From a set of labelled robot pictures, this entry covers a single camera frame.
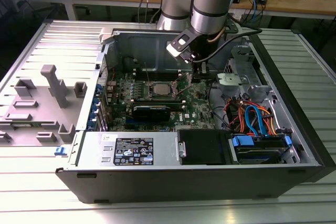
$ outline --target chip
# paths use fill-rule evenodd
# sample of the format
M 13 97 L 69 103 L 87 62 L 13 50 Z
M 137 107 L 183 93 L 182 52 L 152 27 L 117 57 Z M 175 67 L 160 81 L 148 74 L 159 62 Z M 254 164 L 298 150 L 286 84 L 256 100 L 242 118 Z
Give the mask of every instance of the chip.
M 158 95 L 168 95 L 170 94 L 170 87 L 168 84 L 155 84 L 153 92 Z

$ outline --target power connector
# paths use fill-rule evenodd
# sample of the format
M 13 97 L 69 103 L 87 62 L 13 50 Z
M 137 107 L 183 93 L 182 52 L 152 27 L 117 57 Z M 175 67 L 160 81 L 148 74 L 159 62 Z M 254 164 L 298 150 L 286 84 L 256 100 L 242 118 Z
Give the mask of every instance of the power connector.
M 257 4 L 259 5 L 266 5 L 268 0 L 256 0 Z

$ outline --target open computer chassis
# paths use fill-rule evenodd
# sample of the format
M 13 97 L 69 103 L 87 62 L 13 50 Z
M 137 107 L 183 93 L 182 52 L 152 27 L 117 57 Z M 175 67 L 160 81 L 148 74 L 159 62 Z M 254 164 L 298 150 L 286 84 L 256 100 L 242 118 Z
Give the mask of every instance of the open computer chassis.
M 174 36 L 118 29 L 105 40 L 56 170 L 81 201 L 278 197 L 334 170 L 257 36 L 197 72 L 167 54 Z

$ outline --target green circuit board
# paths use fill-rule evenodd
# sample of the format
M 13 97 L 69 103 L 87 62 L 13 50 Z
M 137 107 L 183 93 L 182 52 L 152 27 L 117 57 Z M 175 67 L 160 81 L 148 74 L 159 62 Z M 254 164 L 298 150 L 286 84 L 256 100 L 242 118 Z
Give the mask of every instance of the green circuit board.
M 113 122 L 109 131 L 163 131 L 173 132 L 178 129 L 213 129 L 214 120 L 207 104 L 207 83 L 201 80 L 200 83 L 191 83 L 187 78 L 181 78 L 178 82 L 178 90 L 185 90 L 178 95 L 178 100 L 183 101 L 182 111 L 171 111 L 169 121 L 166 122 L 134 122 L 132 118 L 132 107 L 134 97 L 138 100 L 146 100 L 151 96 L 151 91 L 146 81 L 136 81 L 130 74 L 117 73 L 114 77 L 113 91 L 108 95 L 109 105 L 112 109 Z M 151 87 L 161 85 L 161 91 L 171 81 L 152 81 Z M 156 97 L 157 99 L 172 99 L 171 94 Z M 155 103 L 165 106 L 167 103 Z

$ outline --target sticker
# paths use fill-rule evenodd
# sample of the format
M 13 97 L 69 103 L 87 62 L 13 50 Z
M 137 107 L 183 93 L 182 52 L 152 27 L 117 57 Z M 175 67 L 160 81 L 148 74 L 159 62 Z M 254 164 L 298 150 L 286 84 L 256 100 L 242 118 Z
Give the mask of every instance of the sticker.
M 118 137 L 118 135 L 116 134 L 102 134 L 101 136 L 101 141 L 114 141 L 116 140 L 116 138 Z
M 12 124 L 13 127 L 31 127 L 32 125 L 31 124 L 25 124 L 25 123 L 22 123 L 22 124 Z
M 113 160 L 115 165 L 153 165 L 153 156 L 154 146 L 152 138 L 116 139 Z

